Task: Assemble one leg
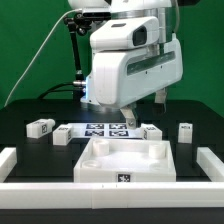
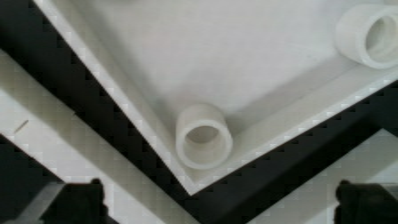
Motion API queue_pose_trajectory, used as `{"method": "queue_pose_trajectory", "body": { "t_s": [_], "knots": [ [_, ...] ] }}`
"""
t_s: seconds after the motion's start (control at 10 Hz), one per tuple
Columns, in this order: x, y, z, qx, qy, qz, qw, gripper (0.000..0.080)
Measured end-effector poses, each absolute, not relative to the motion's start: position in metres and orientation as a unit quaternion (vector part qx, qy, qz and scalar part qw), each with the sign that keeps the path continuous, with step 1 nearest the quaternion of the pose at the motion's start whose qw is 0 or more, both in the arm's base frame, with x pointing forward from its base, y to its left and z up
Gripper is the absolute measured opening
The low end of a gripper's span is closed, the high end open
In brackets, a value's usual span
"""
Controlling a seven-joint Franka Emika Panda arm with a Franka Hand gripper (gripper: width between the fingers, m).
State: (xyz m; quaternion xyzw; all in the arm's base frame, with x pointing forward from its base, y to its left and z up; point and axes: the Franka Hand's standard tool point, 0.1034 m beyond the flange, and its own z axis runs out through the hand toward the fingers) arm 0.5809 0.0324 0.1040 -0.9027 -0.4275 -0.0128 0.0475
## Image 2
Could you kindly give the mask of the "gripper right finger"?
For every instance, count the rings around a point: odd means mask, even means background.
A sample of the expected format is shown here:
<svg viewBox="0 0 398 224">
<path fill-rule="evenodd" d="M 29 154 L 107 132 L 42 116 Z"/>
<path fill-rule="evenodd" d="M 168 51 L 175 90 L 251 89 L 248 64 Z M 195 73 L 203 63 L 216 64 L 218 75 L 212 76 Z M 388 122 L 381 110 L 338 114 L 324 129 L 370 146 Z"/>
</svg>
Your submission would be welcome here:
<svg viewBox="0 0 398 224">
<path fill-rule="evenodd" d="M 353 183 L 337 189 L 335 224 L 398 224 L 398 183 Z"/>
</svg>

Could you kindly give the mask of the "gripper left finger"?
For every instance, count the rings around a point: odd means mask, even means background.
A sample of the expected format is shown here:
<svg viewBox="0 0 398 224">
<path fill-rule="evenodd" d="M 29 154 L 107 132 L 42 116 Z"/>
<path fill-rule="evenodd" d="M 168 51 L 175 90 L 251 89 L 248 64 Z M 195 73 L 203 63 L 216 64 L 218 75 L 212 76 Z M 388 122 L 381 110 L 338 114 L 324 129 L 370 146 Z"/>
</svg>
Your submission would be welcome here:
<svg viewBox="0 0 398 224">
<path fill-rule="evenodd" d="M 52 182 L 15 224 L 120 224 L 109 215 L 102 180 L 95 178 L 88 183 Z"/>
</svg>

